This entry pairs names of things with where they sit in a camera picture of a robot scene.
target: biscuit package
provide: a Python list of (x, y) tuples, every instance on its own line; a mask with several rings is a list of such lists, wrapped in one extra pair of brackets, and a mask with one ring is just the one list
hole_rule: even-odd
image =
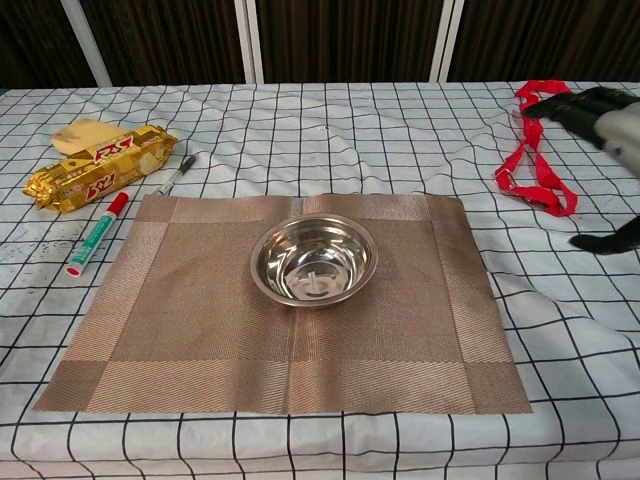
[(154, 172), (175, 143), (162, 128), (145, 125), (41, 168), (23, 191), (37, 208), (69, 212)]

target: placemat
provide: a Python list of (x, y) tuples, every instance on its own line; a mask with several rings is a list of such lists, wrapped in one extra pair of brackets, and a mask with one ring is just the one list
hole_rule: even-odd
[[(380, 259), (361, 292), (311, 310), (257, 289), (251, 250), (293, 212), (344, 215), (369, 230)], [(36, 409), (493, 414), (530, 406), (459, 200), (147, 196)]]

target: red strap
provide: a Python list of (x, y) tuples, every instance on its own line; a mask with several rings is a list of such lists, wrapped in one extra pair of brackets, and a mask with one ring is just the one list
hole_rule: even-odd
[[(516, 97), (524, 100), (520, 102), (520, 112), (534, 103), (538, 103), (540, 98), (536, 92), (544, 93), (565, 93), (570, 92), (569, 88), (559, 80), (530, 80), (524, 87), (516, 92)], [(524, 139), (505, 160), (504, 164), (496, 170), (496, 182), (501, 190), (507, 190), (515, 195), (523, 197), (529, 202), (544, 205), (545, 210), (556, 217), (571, 215), (576, 211), (578, 197), (560, 180), (551, 170), (551, 167), (544, 159), (538, 146), (544, 128), (540, 120), (522, 116)], [(513, 182), (511, 174), (518, 168), (525, 148), (529, 146), (535, 152), (534, 165), (536, 178), (540, 186), (519, 187)], [(560, 203), (557, 191), (562, 192), (566, 205)]]

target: table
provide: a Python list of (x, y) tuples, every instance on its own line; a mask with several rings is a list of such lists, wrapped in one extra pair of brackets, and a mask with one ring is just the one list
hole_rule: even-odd
[[(639, 84), (612, 84), (640, 94)], [(552, 217), (497, 190), (521, 83), (13, 90), (0, 97), (0, 478), (631, 478), (640, 472), (640, 258), (568, 244), (640, 212), (640, 182), (545, 121), (580, 200)], [(572, 89), (593, 86), (570, 83)], [(62, 266), (112, 196), (37, 211), (21, 186), (79, 117), (178, 137), (79, 279)], [(172, 195), (430, 193), (464, 202), (532, 415), (34, 412), (142, 197), (191, 153)], [(516, 179), (530, 182), (521, 168)]]

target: stainless steel bowl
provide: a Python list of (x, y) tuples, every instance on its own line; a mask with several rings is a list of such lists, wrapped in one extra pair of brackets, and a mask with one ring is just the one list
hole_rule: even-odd
[(364, 287), (377, 263), (378, 249), (362, 226), (339, 215), (308, 214), (262, 236), (251, 255), (251, 275), (277, 302), (324, 307)]

